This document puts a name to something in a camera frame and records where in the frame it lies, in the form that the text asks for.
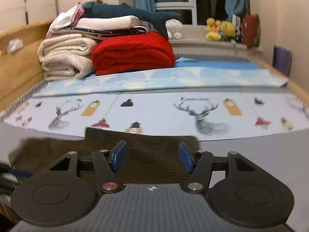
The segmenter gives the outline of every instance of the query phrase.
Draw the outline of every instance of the white sheet with deer print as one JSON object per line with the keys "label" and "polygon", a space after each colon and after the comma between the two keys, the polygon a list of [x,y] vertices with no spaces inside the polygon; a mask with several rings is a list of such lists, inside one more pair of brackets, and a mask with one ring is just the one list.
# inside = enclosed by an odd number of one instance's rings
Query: white sheet with deer print
{"label": "white sheet with deer print", "polygon": [[290,93],[165,92],[30,98],[4,121],[80,137],[93,126],[220,140],[309,128],[308,116],[306,107]]}

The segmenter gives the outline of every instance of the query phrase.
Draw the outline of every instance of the white wardrobe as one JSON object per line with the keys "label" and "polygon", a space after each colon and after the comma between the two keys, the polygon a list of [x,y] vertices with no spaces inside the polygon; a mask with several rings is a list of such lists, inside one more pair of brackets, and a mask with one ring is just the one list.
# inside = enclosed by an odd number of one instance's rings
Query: white wardrobe
{"label": "white wardrobe", "polygon": [[0,0],[0,32],[57,15],[57,0]]}

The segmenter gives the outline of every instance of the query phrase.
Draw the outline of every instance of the blue sheet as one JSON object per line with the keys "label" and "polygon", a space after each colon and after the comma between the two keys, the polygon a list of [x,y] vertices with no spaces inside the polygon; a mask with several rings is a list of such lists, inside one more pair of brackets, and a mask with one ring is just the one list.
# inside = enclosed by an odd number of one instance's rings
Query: blue sheet
{"label": "blue sheet", "polygon": [[233,70],[212,67],[177,67],[52,81],[48,82],[46,87],[34,93],[33,96],[64,96],[194,87],[280,87],[287,81],[287,78],[274,76],[267,69]]}
{"label": "blue sheet", "polygon": [[176,60],[175,67],[213,67],[220,69],[260,69],[252,61],[199,61],[191,58],[181,57]]}

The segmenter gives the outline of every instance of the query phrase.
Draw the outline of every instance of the white stuffed toy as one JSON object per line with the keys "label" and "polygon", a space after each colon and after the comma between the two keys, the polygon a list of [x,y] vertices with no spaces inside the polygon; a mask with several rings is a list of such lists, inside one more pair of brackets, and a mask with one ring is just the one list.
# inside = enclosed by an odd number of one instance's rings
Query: white stuffed toy
{"label": "white stuffed toy", "polygon": [[168,39],[182,39],[181,29],[183,25],[176,19],[166,21],[166,29],[168,33]]}

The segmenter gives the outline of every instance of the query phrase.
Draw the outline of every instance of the teal plush toy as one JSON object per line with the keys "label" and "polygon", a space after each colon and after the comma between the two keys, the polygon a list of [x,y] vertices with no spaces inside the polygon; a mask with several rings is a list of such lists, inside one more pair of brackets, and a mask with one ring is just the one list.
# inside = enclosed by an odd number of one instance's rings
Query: teal plush toy
{"label": "teal plush toy", "polygon": [[168,39],[166,30],[166,21],[170,19],[181,20],[181,15],[176,12],[159,11],[150,13],[143,9],[137,9],[122,3],[119,5],[110,5],[106,3],[85,2],[83,3],[85,13],[81,18],[115,18],[124,16],[136,16],[138,19],[150,22],[154,28]]}

